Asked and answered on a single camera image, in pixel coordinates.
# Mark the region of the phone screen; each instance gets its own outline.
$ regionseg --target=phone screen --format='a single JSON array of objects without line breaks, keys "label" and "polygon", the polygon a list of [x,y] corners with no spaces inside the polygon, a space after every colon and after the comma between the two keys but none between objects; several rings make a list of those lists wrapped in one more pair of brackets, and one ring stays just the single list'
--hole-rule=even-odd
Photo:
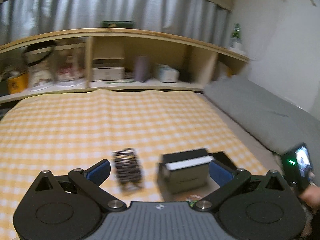
[{"label": "phone screen", "polygon": [[295,154],[301,177],[308,178],[309,172],[312,170],[312,166],[307,148],[302,146],[295,151]]}]

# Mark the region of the curtain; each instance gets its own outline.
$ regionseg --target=curtain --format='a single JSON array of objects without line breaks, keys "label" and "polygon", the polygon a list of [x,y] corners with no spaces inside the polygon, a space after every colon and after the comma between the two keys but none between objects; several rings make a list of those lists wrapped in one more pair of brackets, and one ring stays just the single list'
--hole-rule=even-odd
[{"label": "curtain", "polygon": [[222,45],[229,11],[207,0],[5,0],[0,44],[58,30],[134,21],[136,29]]}]

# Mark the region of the gray bedding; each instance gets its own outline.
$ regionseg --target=gray bedding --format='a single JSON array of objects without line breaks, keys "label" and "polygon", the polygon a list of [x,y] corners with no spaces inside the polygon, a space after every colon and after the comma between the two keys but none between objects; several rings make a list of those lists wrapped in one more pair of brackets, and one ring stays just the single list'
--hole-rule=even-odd
[{"label": "gray bedding", "polygon": [[249,80],[213,81],[204,94],[265,147],[278,154],[307,144],[320,182],[320,121]]}]

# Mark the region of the yellow checkered tablecloth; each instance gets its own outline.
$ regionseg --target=yellow checkered tablecloth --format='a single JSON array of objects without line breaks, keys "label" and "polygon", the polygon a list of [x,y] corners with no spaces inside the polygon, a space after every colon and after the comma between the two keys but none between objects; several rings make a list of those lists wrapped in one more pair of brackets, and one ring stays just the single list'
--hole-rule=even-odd
[{"label": "yellow checkered tablecloth", "polygon": [[135,148],[143,189],[122,192],[115,172],[101,185],[130,201],[161,200],[155,183],[161,154],[224,151],[253,174],[267,171],[210,106],[190,91],[49,94],[20,101],[0,122],[0,239],[15,238],[13,213],[41,170],[87,169],[112,151]]}]

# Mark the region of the orange box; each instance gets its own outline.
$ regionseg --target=orange box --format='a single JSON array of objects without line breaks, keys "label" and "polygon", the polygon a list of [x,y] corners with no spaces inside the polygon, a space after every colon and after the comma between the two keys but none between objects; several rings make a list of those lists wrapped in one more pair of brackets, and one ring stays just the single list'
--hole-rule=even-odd
[{"label": "orange box", "polygon": [[16,78],[7,79],[10,94],[20,93],[28,87],[28,73]]}]

